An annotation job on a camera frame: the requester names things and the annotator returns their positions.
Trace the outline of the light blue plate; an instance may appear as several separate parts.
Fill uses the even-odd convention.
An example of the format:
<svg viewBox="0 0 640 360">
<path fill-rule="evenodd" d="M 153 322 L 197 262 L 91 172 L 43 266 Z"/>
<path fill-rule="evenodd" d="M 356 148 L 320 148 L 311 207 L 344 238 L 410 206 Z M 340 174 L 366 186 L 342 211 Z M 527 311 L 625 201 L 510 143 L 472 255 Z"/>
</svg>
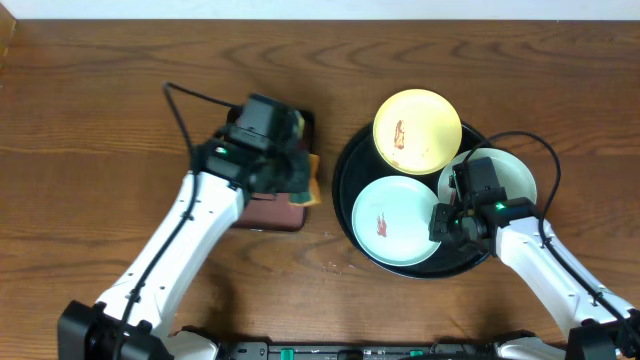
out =
<svg viewBox="0 0 640 360">
<path fill-rule="evenodd" d="M 457 155 L 441 172 L 438 179 L 437 196 L 441 203 L 452 204 L 455 190 L 449 186 L 452 167 L 461 163 L 469 151 Z M 516 156 L 495 148 L 479 148 L 469 160 L 489 157 L 494 165 L 499 184 L 505 188 L 509 200 L 526 197 L 537 202 L 537 187 L 529 168 Z"/>
<path fill-rule="evenodd" d="M 357 196 L 351 223 L 364 252 L 391 266 L 408 267 L 429 259 L 440 247 L 430 239 L 429 222 L 436 194 L 406 176 L 387 176 Z"/>
</svg>

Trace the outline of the green yellow sponge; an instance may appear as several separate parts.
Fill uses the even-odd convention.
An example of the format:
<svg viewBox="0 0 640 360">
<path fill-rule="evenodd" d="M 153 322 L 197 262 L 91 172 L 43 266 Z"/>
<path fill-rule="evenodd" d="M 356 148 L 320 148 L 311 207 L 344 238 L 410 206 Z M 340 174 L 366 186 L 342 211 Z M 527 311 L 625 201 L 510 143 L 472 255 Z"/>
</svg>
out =
<svg viewBox="0 0 640 360">
<path fill-rule="evenodd" d="M 321 203 L 321 192 L 318 181 L 318 170 L 320 157 L 312 153 L 315 119 L 310 111 L 299 110 L 299 117 L 303 120 L 301 126 L 302 135 L 298 147 L 308 153 L 307 161 L 309 174 L 307 176 L 307 187 L 304 191 L 290 193 L 288 203 L 294 207 L 310 207 Z"/>
</svg>

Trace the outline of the light blue plate front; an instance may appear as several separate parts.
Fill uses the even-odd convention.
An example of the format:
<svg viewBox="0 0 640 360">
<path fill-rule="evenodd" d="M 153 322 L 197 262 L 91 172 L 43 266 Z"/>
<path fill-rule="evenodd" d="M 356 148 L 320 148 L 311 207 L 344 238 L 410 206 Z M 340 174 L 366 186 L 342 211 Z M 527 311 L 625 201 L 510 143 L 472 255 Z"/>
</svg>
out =
<svg viewBox="0 0 640 360">
<path fill-rule="evenodd" d="M 408 267 L 429 259 L 440 247 L 430 239 L 429 222 L 436 194 L 406 176 L 387 176 L 357 196 L 351 223 L 364 252 L 391 266 Z"/>
</svg>

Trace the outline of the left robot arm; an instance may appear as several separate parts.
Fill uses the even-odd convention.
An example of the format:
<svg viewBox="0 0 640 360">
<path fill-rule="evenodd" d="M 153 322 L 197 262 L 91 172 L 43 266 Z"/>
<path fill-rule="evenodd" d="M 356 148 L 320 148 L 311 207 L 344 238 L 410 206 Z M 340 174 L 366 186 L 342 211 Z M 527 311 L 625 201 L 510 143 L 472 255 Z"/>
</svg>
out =
<svg viewBox="0 0 640 360">
<path fill-rule="evenodd" d="M 179 304 L 222 235 L 256 194 L 305 200 L 312 186 L 303 111 L 252 94 L 236 120 L 200 145 L 168 214 L 125 273 L 92 306 L 72 301 L 57 323 L 61 359 L 214 359 L 218 345 L 170 332 Z"/>
</svg>

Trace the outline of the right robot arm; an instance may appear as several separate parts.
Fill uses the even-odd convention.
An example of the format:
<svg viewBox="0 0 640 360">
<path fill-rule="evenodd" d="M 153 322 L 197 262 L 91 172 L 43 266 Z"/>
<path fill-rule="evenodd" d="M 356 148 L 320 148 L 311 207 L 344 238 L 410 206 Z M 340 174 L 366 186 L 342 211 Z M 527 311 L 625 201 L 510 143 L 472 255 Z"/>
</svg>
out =
<svg viewBox="0 0 640 360">
<path fill-rule="evenodd" d="M 454 165 L 449 184 L 457 199 L 435 205 L 431 240 L 487 252 L 518 274 L 566 337 L 566 358 L 638 358 L 638 309 L 568 251 L 530 199 L 507 197 L 491 158 Z"/>
</svg>

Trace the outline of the black rectangular water tray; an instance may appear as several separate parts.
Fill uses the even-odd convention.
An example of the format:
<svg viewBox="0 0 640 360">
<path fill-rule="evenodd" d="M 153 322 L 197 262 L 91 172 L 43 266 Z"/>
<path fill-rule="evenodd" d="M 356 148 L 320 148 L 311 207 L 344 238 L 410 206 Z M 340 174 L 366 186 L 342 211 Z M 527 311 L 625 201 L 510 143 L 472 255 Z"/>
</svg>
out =
<svg viewBox="0 0 640 360">
<path fill-rule="evenodd" d="M 239 119 L 241 109 L 229 109 L 226 123 L 232 124 Z M 310 111 L 300 110 L 304 119 L 304 132 L 299 148 L 312 152 L 315 132 L 315 117 Z M 232 228 L 253 229 L 256 231 L 299 231 L 306 217 L 306 208 L 289 204 L 288 193 L 254 193 L 239 219 Z"/>
</svg>

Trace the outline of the yellow dirty plate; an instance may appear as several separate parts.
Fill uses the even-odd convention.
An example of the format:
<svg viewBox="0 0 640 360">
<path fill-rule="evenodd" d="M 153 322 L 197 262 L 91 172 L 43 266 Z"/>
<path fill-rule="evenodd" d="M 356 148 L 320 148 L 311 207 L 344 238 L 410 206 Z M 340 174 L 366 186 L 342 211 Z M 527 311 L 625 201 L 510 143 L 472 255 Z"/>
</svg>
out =
<svg viewBox="0 0 640 360">
<path fill-rule="evenodd" d="M 453 105 L 440 94 L 408 89 L 380 106 L 372 135 L 379 155 L 394 169 L 426 175 L 441 170 L 456 156 L 462 123 Z"/>
</svg>

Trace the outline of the round black serving tray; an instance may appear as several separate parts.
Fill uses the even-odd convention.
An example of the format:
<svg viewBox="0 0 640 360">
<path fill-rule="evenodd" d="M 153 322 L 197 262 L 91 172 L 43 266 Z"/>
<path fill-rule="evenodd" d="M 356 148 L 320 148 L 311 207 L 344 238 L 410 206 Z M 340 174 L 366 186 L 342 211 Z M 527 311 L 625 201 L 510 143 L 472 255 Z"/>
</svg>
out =
<svg viewBox="0 0 640 360">
<path fill-rule="evenodd" d="M 399 173 L 379 155 L 371 123 L 351 138 L 337 160 L 332 181 L 333 206 L 343 232 L 360 253 L 365 250 L 356 239 L 351 220 L 356 198 L 369 183 Z M 428 259 L 411 266 L 392 266 L 376 259 L 371 261 L 396 275 L 414 279 L 443 279 L 468 272 L 488 257 L 488 252 L 475 248 L 456 250 L 444 246 Z"/>
</svg>

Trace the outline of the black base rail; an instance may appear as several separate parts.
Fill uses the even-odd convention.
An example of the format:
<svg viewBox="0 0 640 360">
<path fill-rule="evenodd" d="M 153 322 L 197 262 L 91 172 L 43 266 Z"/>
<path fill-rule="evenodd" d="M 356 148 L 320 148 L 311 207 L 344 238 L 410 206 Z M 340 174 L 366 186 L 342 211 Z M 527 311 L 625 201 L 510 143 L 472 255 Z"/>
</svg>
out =
<svg viewBox="0 0 640 360">
<path fill-rule="evenodd" d="M 221 343 L 219 360 L 401 360 L 499 359 L 492 345 L 447 344 L 278 344 Z"/>
</svg>

